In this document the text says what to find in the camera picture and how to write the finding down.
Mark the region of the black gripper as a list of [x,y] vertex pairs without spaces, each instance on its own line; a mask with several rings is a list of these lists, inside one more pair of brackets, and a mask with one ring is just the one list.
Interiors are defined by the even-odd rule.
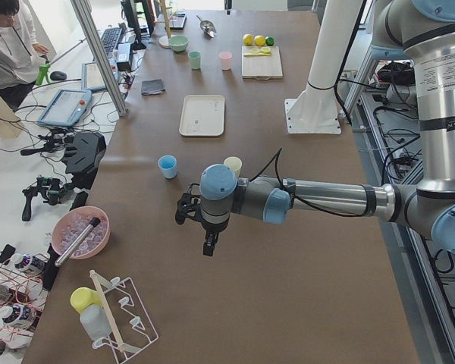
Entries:
[[204,256],[214,255],[215,245],[218,242],[219,234],[227,228],[228,222],[229,218],[218,223],[213,223],[205,219],[202,220],[202,227],[206,231],[202,251]]

